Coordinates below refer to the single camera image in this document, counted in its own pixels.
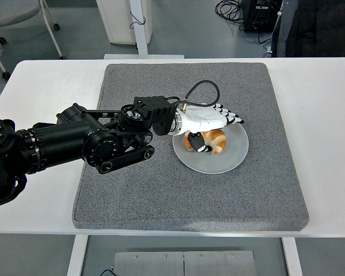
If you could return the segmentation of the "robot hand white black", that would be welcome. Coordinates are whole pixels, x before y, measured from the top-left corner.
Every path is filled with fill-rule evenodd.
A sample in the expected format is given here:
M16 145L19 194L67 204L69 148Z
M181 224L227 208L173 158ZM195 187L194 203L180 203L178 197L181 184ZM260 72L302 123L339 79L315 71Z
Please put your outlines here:
M184 135L184 144L188 151L211 152L220 154L227 144L223 127L230 124L242 124L237 114L215 104L209 107L187 106L185 111L175 113L176 128L172 135Z

